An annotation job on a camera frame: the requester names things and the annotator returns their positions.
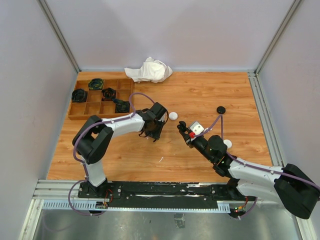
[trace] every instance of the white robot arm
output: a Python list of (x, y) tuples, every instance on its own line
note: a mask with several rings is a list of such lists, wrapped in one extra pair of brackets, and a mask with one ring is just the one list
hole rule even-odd
[(232, 156), (220, 136), (213, 135), (206, 140), (201, 134), (204, 127), (197, 121), (189, 127), (180, 121), (177, 128), (186, 144), (208, 159), (216, 173), (230, 178), (227, 183), (230, 195), (273, 201), (299, 218), (310, 217), (319, 200), (320, 191), (307, 183), (313, 184), (297, 166), (264, 166)]
[[(72, 144), (75, 146), (78, 141), (76, 152), (81, 155), (84, 160), (86, 174), (89, 176), (89, 183), (93, 189), (97, 189), (103, 183), (107, 182), (102, 165), (102, 157), (105, 155), (110, 140), (120, 135), (131, 132), (141, 132), (139, 136), (145, 134), (144, 137), (159, 139), (163, 126), (165, 125), (165, 114), (168, 114), (160, 103), (155, 102), (150, 109), (137, 110), (135, 114), (121, 116), (117, 118), (104, 118), (91, 116), (83, 125), (81, 130), (74, 137)], [(90, 126), (103, 122), (96, 127), (92, 127), (81, 139)]]

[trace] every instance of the gray wall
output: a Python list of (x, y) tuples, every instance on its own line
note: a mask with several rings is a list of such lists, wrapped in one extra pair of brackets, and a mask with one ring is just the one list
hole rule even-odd
[[(260, 74), (286, 161), (320, 185), (320, 1), (306, 0)], [(320, 204), (311, 216), (320, 237)]]
[(0, 1), (0, 238), (18, 238), (76, 73), (36, 0)]
[(47, 0), (83, 70), (254, 69), (293, 0)]

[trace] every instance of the white bottle cap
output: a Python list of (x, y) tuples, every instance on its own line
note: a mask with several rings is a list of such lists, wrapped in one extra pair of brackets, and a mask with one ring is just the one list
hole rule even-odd
[(176, 112), (174, 112), (174, 111), (173, 111), (173, 112), (170, 112), (169, 118), (170, 118), (170, 120), (172, 120), (172, 121), (177, 120), (178, 114), (177, 114)]
[(223, 140), (223, 143), (228, 147), (228, 149), (232, 147), (232, 142), (228, 139)]

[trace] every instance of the wooden floor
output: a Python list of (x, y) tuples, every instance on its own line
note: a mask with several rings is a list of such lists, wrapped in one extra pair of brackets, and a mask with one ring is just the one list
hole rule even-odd
[[(126, 78), (124, 72), (81, 72), (78, 79)], [(246, 72), (174, 72), (161, 83), (135, 84), (135, 92), (149, 95), (178, 120), (169, 120), (160, 140), (130, 133), (114, 138), (103, 158), (110, 181), (227, 182), (197, 150), (190, 149), (178, 132), (178, 121), (199, 121), (208, 127), (224, 106), (224, 138), (232, 141), (230, 152), (247, 161), (271, 166), (271, 159)], [(134, 96), (136, 109), (151, 107), (143, 96)], [(65, 119), (51, 168), (50, 180), (80, 180), (83, 167), (72, 156), (72, 139), (85, 121)], [(220, 123), (207, 133), (220, 134)]]

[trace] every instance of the white cloth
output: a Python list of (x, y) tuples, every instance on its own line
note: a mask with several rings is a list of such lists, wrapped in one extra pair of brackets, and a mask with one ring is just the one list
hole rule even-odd
[(162, 61), (148, 57), (140, 69), (125, 68), (125, 74), (134, 82), (163, 82), (172, 74), (172, 69)]

